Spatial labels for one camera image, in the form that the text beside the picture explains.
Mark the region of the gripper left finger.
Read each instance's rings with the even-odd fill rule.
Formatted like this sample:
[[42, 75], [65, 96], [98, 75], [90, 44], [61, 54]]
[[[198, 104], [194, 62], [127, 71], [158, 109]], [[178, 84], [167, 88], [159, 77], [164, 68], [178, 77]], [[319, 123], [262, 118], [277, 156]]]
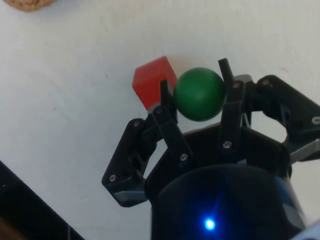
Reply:
[[[193, 153], [178, 127], [177, 108], [167, 80], [162, 80], [160, 101], [146, 119], [134, 118], [126, 126], [101, 183], [116, 202], [129, 208], [152, 202], [170, 182], [191, 170]], [[167, 150], [151, 171], [144, 173], [157, 143], [164, 140]]]

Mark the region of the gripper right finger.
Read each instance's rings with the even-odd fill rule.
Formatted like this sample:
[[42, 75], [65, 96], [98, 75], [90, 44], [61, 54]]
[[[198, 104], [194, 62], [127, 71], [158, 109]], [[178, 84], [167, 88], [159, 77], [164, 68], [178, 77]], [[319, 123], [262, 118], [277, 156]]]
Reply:
[[254, 133], [252, 112], [263, 112], [286, 129], [282, 146], [291, 163], [320, 158], [320, 106], [275, 75], [258, 82], [236, 80], [229, 61], [218, 61], [226, 89], [219, 129], [219, 148], [227, 155], [241, 155]]

